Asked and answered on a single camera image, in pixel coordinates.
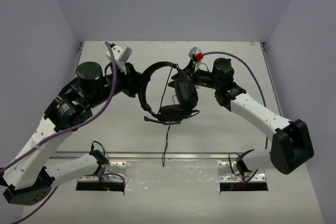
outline ear cushion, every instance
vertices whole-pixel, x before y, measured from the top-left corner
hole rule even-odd
[[[187,78],[175,80],[175,93],[178,102],[184,108],[192,110],[197,106],[198,95],[192,80]]]

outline white wall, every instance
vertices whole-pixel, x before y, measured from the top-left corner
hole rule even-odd
[[[267,43],[285,116],[309,126],[309,174],[326,223],[336,206],[336,0],[292,0]]]
[[[266,41],[290,0],[58,0],[81,40]]]
[[[77,62],[78,41],[56,0],[0,0],[0,167],[27,142]],[[0,195],[1,223],[21,206]]]

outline wire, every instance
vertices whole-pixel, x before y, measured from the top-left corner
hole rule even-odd
[[[194,116],[196,116],[196,115],[198,115],[198,114],[199,114],[199,110],[196,110],[196,111],[194,111],[194,112],[196,112],[196,113],[195,113],[195,114],[193,114],[193,115],[191,115],[191,116],[189,116],[189,117],[188,117],[188,119],[189,119],[189,118],[193,118]]]
[[[111,67],[112,66],[112,64],[111,63],[108,63],[106,66],[105,66],[105,75],[107,75],[107,70],[108,70],[108,68],[109,67]]]
[[[112,176],[117,176],[117,177],[120,177],[122,179],[122,182],[123,182],[123,185],[124,185],[124,195],[125,195],[125,187],[126,187],[126,181],[125,181],[125,178],[120,175],[120,174],[117,174],[117,173],[97,173],[97,174],[91,174],[91,175],[86,175],[86,176],[89,176],[89,177],[102,177],[102,176],[108,176],[108,175],[112,175]]]
[[[164,87],[164,90],[163,90],[163,94],[162,94],[162,97],[161,97],[161,103],[160,103],[160,108],[162,107],[162,102],[163,102],[163,97],[164,97],[164,94],[166,93],[166,89],[167,89],[167,86],[168,86],[168,82],[169,82],[169,77],[170,75],[172,74],[172,71],[173,71],[173,68],[170,69],[170,72],[168,74],[168,78],[167,78],[167,82],[166,82],[166,86]],[[165,161],[166,161],[166,151],[168,149],[168,134],[169,134],[169,130],[170,130],[170,126],[168,126],[168,130],[167,130],[167,134],[166,134],[166,145],[164,147],[164,151],[162,153],[162,157],[161,157],[161,161],[162,161],[162,166],[164,167],[164,164],[165,164]]]
[[[113,54],[113,51],[112,51],[112,48],[110,46],[110,44],[105,41],[105,45],[107,46],[107,48],[109,49],[109,52],[110,52],[110,55],[111,55],[111,63],[112,63],[112,73],[116,73],[117,72],[117,65],[116,65],[116,61],[115,61],[115,58],[114,58],[114,54]],[[91,117],[90,119],[88,119],[87,121],[85,122],[82,122],[78,125],[75,125],[73,127],[70,127],[70,128],[67,128],[65,130],[62,130],[62,131],[59,131],[59,132],[56,132],[54,133],[53,135],[50,135],[48,137],[46,137],[45,139],[43,139],[41,142],[39,142],[37,144],[37,146],[41,146],[43,144],[45,144],[46,142],[48,142],[49,140],[53,139],[54,137],[56,136],[60,136],[62,134],[65,134],[67,132],[70,132],[70,131],[76,131],[77,129],[91,123],[93,120],[97,119],[104,111],[105,109],[108,107],[108,105],[110,104],[111,100],[112,100],[112,97],[114,96],[114,92],[115,92],[115,88],[116,88],[116,84],[117,84],[117,75],[116,74],[113,74],[112,75],[112,87],[111,87],[111,91],[110,91],[110,95],[109,97],[107,98],[106,100],[106,103],[104,104],[104,106],[100,109],[100,111],[98,111],[98,113],[96,115],[94,115],[93,117]],[[25,154],[21,155],[20,157],[18,157],[17,159],[15,159],[14,161],[10,162],[8,165],[6,165],[4,168],[2,168],[0,170],[0,176],[3,176],[5,171],[7,169],[9,169],[10,167],[12,167],[13,165],[15,165],[16,163],[18,163],[19,161],[21,161],[22,159],[24,159],[25,157],[27,157],[28,155],[30,155],[31,153],[33,153],[37,148],[31,148],[29,151],[27,151]],[[50,193],[50,195],[45,199],[45,201],[43,201],[43,203],[38,206],[33,212],[31,212],[30,214],[28,214],[26,217],[18,220],[18,221],[15,221],[11,224],[17,224],[17,223],[20,223],[26,219],[28,219],[30,216],[32,216],[34,213],[36,213],[50,198],[51,196],[54,194],[54,192],[56,191],[57,187],[55,187],[55,189]]]
[[[173,103],[174,103],[174,105],[176,105],[175,100],[174,100],[174,97],[176,97],[176,94],[172,96]]]
[[[112,71],[114,73],[117,72],[117,66],[116,66],[116,61],[114,59],[114,55],[113,55],[113,52],[112,52],[112,49],[111,49],[111,46],[110,44],[106,41],[105,42],[105,45],[107,45],[109,51],[110,51],[110,55],[111,55],[111,60],[112,60]],[[112,75],[112,88],[111,88],[111,92],[110,92],[110,95],[106,101],[106,103],[104,104],[104,106],[101,108],[101,110],[96,114],[94,115],[93,117],[91,117],[90,119],[88,119],[87,121],[85,122],[82,122],[78,125],[75,125],[73,127],[70,127],[70,128],[67,128],[65,130],[62,130],[62,131],[59,131],[59,132],[56,132],[54,133],[53,135],[50,135],[48,137],[46,137],[45,139],[43,139],[41,142],[39,142],[37,144],[37,146],[41,146],[43,144],[45,144],[46,142],[48,142],[49,140],[53,139],[54,137],[56,136],[60,136],[62,134],[65,134],[67,132],[70,132],[70,131],[76,131],[77,129],[91,123],[92,121],[94,121],[95,119],[97,119],[104,111],[105,109],[108,107],[108,105],[110,104],[111,100],[112,100],[112,97],[114,96],[114,91],[116,90],[116,84],[117,84],[117,75],[116,74],[113,74]],[[4,175],[4,171],[6,171],[7,169],[9,169],[10,167],[12,167],[13,165],[15,165],[16,163],[18,163],[19,161],[21,161],[22,159],[24,159],[25,157],[27,157],[29,154],[33,153],[37,148],[33,147],[31,148],[29,151],[27,151],[25,154],[23,154],[22,156],[18,157],[17,159],[15,159],[14,161],[10,162],[8,165],[6,165],[4,168],[2,168],[0,170],[0,176],[3,176]]]
[[[162,97],[161,97],[160,108],[162,107],[163,97],[164,97],[164,94],[166,93],[167,85],[168,85],[168,82],[169,82],[169,77],[172,74],[172,71],[173,71],[173,68],[170,69],[170,72],[169,72],[169,75],[168,75],[168,78],[167,78],[167,82],[166,82],[166,86],[164,87],[164,90],[163,90],[163,94],[162,94]]]
[[[164,147],[164,152],[163,152],[162,157],[161,157],[163,167],[164,167],[164,164],[166,163],[166,151],[168,149],[168,134],[169,134],[170,126],[171,125],[168,126],[168,130],[167,130],[167,134],[166,134],[166,146]]]
[[[249,71],[249,73],[251,74],[252,78],[254,79],[257,87],[258,87],[258,90],[260,92],[260,95],[261,95],[261,99],[262,99],[262,104],[264,105],[264,107],[266,107],[266,100],[265,100],[265,96],[264,96],[264,93],[261,89],[261,86],[256,78],[256,76],[254,75],[254,73],[252,72],[252,69],[248,66],[248,64],[246,62],[244,62],[242,59],[240,59],[238,56],[235,56],[233,54],[230,54],[228,52],[222,52],[222,51],[213,51],[213,52],[206,52],[203,54],[203,56],[206,56],[206,55],[228,55],[236,60],[239,60],[246,68],[247,70]],[[265,142],[265,149],[267,149],[267,146],[268,146],[268,138],[266,138],[266,142]],[[233,187],[231,188],[230,190],[235,190],[235,189],[239,189],[241,187],[244,187],[249,181],[251,181],[251,179],[257,174],[258,170],[255,170],[255,172],[242,184],[236,186],[236,187]]]
[[[41,203],[41,205],[39,205],[34,211],[32,211],[30,214],[26,215],[25,217],[23,217],[20,220],[14,221],[10,224],[18,224],[21,223],[22,221],[25,221],[26,219],[28,219],[30,216],[32,216],[34,213],[36,213],[42,206],[44,206],[45,203],[47,203],[47,201],[52,197],[52,195],[54,194],[54,192],[57,190],[58,186],[55,187],[52,192],[48,195],[48,197]]]
[[[99,144],[99,145],[101,146],[101,148],[103,149],[103,152],[104,152],[104,156],[106,156],[106,152],[105,152],[105,148],[104,148],[104,146],[103,146],[101,143],[99,143],[98,141],[92,141],[92,144],[91,144],[91,151],[94,150],[94,143]]]
[[[99,178],[99,185],[101,186],[101,188],[103,188],[104,190],[110,191],[110,187],[104,186],[101,181],[102,181],[102,177]]]
[[[205,63],[201,63],[201,64],[199,64],[199,65],[205,65],[205,66],[206,66],[206,70],[208,70],[208,72],[210,72],[207,64],[205,64]]]

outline white table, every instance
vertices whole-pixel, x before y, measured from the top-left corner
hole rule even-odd
[[[188,51],[223,50],[243,58],[254,71],[264,91],[267,107],[278,113],[260,45],[257,42],[149,42],[127,41],[133,49],[130,62],[137,71],[169,60],[180,67],[188,63]],[[80,62],[105,66],[103,41],[87,41]],[[212,68],[217,57],[206,57]],[[232,61],[236,82],[261,102],[249,73]],[[159,106],[169,68],[156,73],[149,84],[148,102]],[[200,115],[173,126],[166,167],[159,157],[164,148],[166,126],[144,122],[147,115],[137,98],[120,94],[105,113],[80,129],[59,148],[58,156],[79,156],[89,151],[92,140],[100,141],[114,158],[126,158],[126,194],[75,191],[76,181],[61,185],[50,201],[25,224],[59,223],[323,223],[306,165],[290,175],[266,170],[269,191],[222,192],[219,194],[217,158],[220,153],[263,148],[264,136],[248,122],[221,108],[212,90],[198,89]],[[173,89],[164,102],[170,104]],[[62,162],[52,159],[50,163]],[[23,215],[36,206],[25,207]]]

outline headphones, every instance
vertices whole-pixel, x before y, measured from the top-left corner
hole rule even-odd
[[[174,88],[177,100],[180,104],[162,106],[158,113],[155,114],[146,101],[146,89],[151,75],[163,67],[171,67],[178,71],[179,77],[174,81]],[[195,89],[195,85],[193,84],[193,81],[190,79],[190,77],[182,69],[178,68],[177,64],[168,61],[160,61],[149,66],[143,72],[143,75],[149,77],[149,81],[146,82],[140,89],[138,93],[139,101],[141,103],[141,107],[157,119],[153,120],[145,116],[145,121],[161,123],[164,125],[180,124],[183,119],[187,119],[196,115],[192,115],[192,113],[199,112],[198,110],[193,110],[197,106],[198,102],[198,95]]]

